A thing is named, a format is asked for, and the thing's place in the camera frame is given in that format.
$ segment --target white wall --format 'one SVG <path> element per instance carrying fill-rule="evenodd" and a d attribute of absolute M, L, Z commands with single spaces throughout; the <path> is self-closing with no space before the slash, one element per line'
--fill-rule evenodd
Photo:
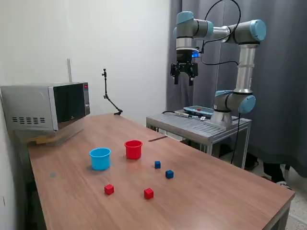
<path fill-rule="evenodd" d="M 13 167 L 10 164 L 12 149 L 7 135 L 0 104 L 0 229 L 14 230 L 17 226 L 17 202 L 15 200 Z"/>
<path fill-rule="evenodd" d="M 0 29 L 0 71 L 8 84 L 69 80 L 64 0 L 1 1 Z"/>
<path fill-rule="evenodd" d="M 165 110 L 169 0 L 70 0 L 72 79 L 88 81 L 91 114 L 117 112 L 145 124 Z"/>

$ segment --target black cable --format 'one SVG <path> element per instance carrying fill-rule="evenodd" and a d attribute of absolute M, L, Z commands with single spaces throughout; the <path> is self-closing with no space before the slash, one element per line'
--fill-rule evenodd
<path fill-rule="evenodd" d="M 241 117 L 241 113 L 239 113 L 239 117 L 238 117 L 238 129 L 236 131 L 236 141 L 235 141 L 235 146 L 234 146 L 234 151 L 232 153 L 232 158 L 231 158 L 231 164 L 232 164 L 232 161 L 234 160 L 234 156 L 235 156 L 235 151 L 236 151 L 236 144 L 238 142 L 238 137 L 239 137 L 239 129 L 240 129 L 240 117 Z"/>
<path fill-rule="evenodd" d="M 175 112 L 174 111 L 164 111 L 162 113 L 165 114 L 165 113 L 175 113 Z"/>
<path fill-rule="evenodd" d="M 239 63 L 237 63 L 236 61 L 223 61 L 223 62 L 219 62 L 219 63 L 213 63 L 213 64 L 208 64 L 208 63 L 204 63 L 201 59 L 201 62 L 207 66 L 216 66 L 216 65 L 221 65 L 221 64 L 225 64 L 225 63 L 229 63 L 229 62 L 234 62 L 236 63 L 236 65 L 238 66 Z"/>
<path fill-rule="evenodd" d="M 210 7 L 210 9 L 208 10 L 208 12 L 207 12 L 207 14 L 206 14 L 205 20 L 207 20 L 208 14 L 209 14 L 209 12 L 212 10 L 212 8 L 213 8 L 216 4 L 218 4 L 219 2 L 221 2 L 221 1 L 224 1 L 224 0 L 219 0 L 219 1 L 217 1 L 215 4 L 213 4 L 212 7 Z M 241 9 L 240 9 L 238 3 L 237 3 L 235 0 L 231 0 L 231 1 L 237 6 L 237 8 L 238 8 L 238 10 L 239 10 L 239 19 L 238 19 L 238 22 L 236 23 L 236 26 L 234 27 L 234 30 L 231 31 L 230 34 L 228 34 L 228 35 L 226 35 L 226 36 L 224 36 L 224 37 L 217 38 L 217 39 L 214 39 L 214 40 L 209 40 L 209 41 L 206 41 L 206 42 L 203 41 L 203 42 L 202 42 L 201 51 L 200 51 L 201 54 L 204 53 L 204 47 L 205 47 L 205 45 L 206 45 L 207 43 L 209 43 L 209 42 L 216 42 L 216 41 L 223 40 L 223 39 L 229 37 L 230 35 L 232 35 L 232 34 L 236 31 L 236 28 L 238 27 L 238 25 L 239 25 L 239 23 L 240 23 L 240 20 L 241 20 Z M 208 63 L 203 62 L 203 60 L 202 60 L 202 55 L 201 55 L 201 62 L 202 62 L 203 64 L 207 65 L 207 66 L 215 66 L 215 65 L 220 65 L 220 64 L 229 63 L 229 62 L 234 62 L 234 63 L 236 63 L 237 66 L 239 65 L 236 61 L 224 61 L 224 62 L 219 62 L 219 63 L 214 63 L 214 64 L 208 64 Z"/>

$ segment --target gray curtain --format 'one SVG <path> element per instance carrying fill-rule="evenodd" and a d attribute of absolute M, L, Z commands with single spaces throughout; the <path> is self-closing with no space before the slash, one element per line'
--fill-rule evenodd
<path fill-rule="evenodd" d="M 195 18 L 204 19 L 215 2 L 183 0 L 182 10 L 192 11 Z M 307 1 L 237 2 L 242 22 L 262 19 L 267 25 L 267 37 L 257 48 L 253 72 L 256 106 L 246 115 L 252 119 L 249 151 L 266 163 L 289 164 L 301 176 L 307 177 L 307 32 L 304 30 Z M 219 3 L 208 17 L 215 26 L 235 24 L 237 19 L 237 8 L 228 0 Z M 175 40 L 172 42 L 170 63 L 175 63 Z M 204 55 L 207 63 L 238 61 L 239 48 L 234 44 L 211 43 L 205 47 Z M 199 62 L 199 76 L 193 87 L 183 86 L 183 79 L 181 85 L 174 86 L 168 76 L 167 108 L 212 107 L 215 90 L 234 89 L 236 74 L 237 67 L 232 63 L 205 66 Z"/>

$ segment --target blue cube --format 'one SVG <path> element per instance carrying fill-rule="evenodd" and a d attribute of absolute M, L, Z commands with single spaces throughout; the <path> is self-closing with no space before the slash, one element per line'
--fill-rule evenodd
<path fill-rule="evenodd" d="M 174 172 L 173 172 L 172 170 L 167 170 L 167 171 L 165 172 L 165 177 L 166 177 L 167 179 L 172 179 L 172 178 L 174 177 Z"/>
<path fill-rule="evenodd" d="M 155 161 L 154 162 L 154 168 L 155 169 L 161 169 L 161 162 L 160 161 Z"/>

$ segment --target microwave oven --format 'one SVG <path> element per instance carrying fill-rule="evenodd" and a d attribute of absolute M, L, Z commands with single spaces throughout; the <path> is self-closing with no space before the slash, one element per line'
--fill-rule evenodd
<path fill-rule="evenodd" d="M 11 130 L 58 131 L 90 114 L 88 83 L 1 86 Z"/>

